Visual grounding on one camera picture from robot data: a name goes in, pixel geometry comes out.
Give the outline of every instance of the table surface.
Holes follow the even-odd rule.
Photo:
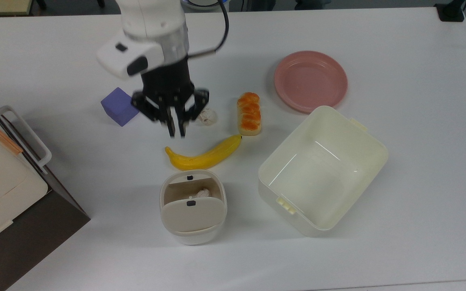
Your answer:
[[[0,15],[28,15],[33,0],[0,0]]]
[[[335,291],[463,291],[466,281],[334,289]]]
[[[215,56],[190,61],[209,88],[211,127],[183,140],[141,115],[119,127],[100,101],[120,81],[96,50],[119,15],[0,19],[0,106],[10,104],[50,147],[50,168],[92,218],[11,290],[311,290],[466,280],[466,21],[434,8],[230,13]],[[214,46],[222,15],[187,15],[191,49]],[[257,193],[257,170],[302,122],[277,97],[274,68],[316,50],[348,76],[337,109],[368,127],[390,158],[328,234],[306,238]],[[263,130],[211,168],[228,216],[205,245],[163,228],[159,190],[176,173],[163,152],[194,155],[237,133],[235,100],[261,96]]]

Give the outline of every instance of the purple cube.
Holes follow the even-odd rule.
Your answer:
[[[101,102],[107,115],[112,118],[116,123],[123,127],[129,122],[138,110],[131,105],[131,96],[120,88],[114,89],[107,97]]]

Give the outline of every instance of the yellow banana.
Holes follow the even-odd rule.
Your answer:
[[[231,155],[238,148],[241,140],[241,135],[230,136],[210,151],[198,156],[179,155],[169,147],[165,148],[165,152],[170,158],[170,163],[179,170],[208,169]]]

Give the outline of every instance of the white plastic storage box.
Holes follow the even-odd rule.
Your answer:
[[[197,195],[207,191],[207,197]],[[161,187],[161,221],[185,245],[212,240],[227,213],[226,193],[218,177],[207,170],[191,170],[170,176]]]
[[[260,196],[305,236],[333,228],[388,159],[384,145],[335,109],[314,110],[258,171]]]

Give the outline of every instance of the storage box handle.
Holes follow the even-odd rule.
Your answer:
[[[51,160],[51,151],[46,147],[46,144],[44,144],[44,142],[42,142],[42,140],[37,136],[37,134],[35,134],[33,129],[28,125],[28,123],[26,123],[26,121],[24,121],[24,119],[19,114],[17,114],[17,112],[15,112],[15,110],[13,110],[12,107],[10,107],[8,105],[4,105],[4,106],[0,107],[0,116],[2,116],[3,114],[5,114],[8,111],[12,112],[15,115],[15,117],[17,117],[17,119],[23,124],[24,128],[28,131],[28,133],[30,133],[30,135],[37,142],[37,144],[39,144],[39,146],[42,148],[42,150],[44,150],[44,152],[45,152],[44,157],[42,159],[40,159],[40,160],[36,160],[35,156],[30,155],[32,157],[32,159],[34,159],[37,166],[44,167],[45,164],[47,164]]]

